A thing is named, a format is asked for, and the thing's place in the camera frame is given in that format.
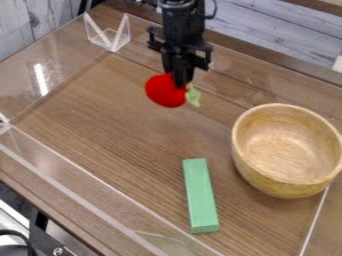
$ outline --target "wooden bowl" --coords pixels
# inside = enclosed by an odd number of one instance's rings
[[[252,108],[233,128],[233,158],[248,182],[293,199],[320,193],[342,169],[341,135],[311,110],[287,104]]]

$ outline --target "red apple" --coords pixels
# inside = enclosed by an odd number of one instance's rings
[[[149,98],[165,107],[176,108],[186,103],[188,87],[177,87],[172,73],[152,77],[145,89]]]

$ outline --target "green rectangular block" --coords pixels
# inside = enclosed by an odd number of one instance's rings
[[[184,172],[192,232],[218,231],[220,219],[206,159],[184,160]]]

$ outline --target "bowl rim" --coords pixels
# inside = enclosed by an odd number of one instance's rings
[[[276,177],[276,176],[271,175],[271,173],[266,172],[262,168],[256,166],[256,164],[245,157],[241,145],[238,143],[238,129],[240,129],[241,123],[256,111],[261,111],[265,108],[275,108],[275,107],[292,108],[292,109],[297,109],[297,110],[305,112],[307,114],[316,117],[321,122],[324,122],[328,125],[328,127],[331,128],[331,130],[333,131],[333,133],[337,137],[339,143],[340,143],[341,156],[340,156],[340,160],[339,160],[339,163],[337,163],[335,169],[332,170],[332,172],[328,175],[325,175],[320,178],[315,178],[308,181],[297,181],[293,179]],[[234,146],[236,151],[237,151],[242,161],[245,162],[245,164],[249,166],[250,169],[253,169],[254,171],[257,171],[260,174],[262,174],[265,177],[268,177],[269,179],[272,179],[275,181],[288,183],[288,184],[296,184],[296,185],[317,185],[317,184],[323,184],[324,182],[327,182],[329,180],[333,180],[335,177],[339,175],[339,173],[342,170],[342,136],[341,136],[336,126],[320,114],[317,114],[315,111],[312,111],[304,107],[300,107],[300,106],[296,106],[292,104],[284,104],[284,103],[271,103],[271,104],[264,104],[264,105],[250,108],[240,116],[240,118],[237,119],[237,121],[234,123],[232,137],[233,137],[233,146]]]

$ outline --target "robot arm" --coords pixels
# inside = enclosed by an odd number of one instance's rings
[[[166,73],[173,74],[178,88],[193,81],[196,67],[209,70],[212,64],[213,46],[205,41],[205,0],[161,0],[164,28],[150,27],[149,47],[162,53]]]

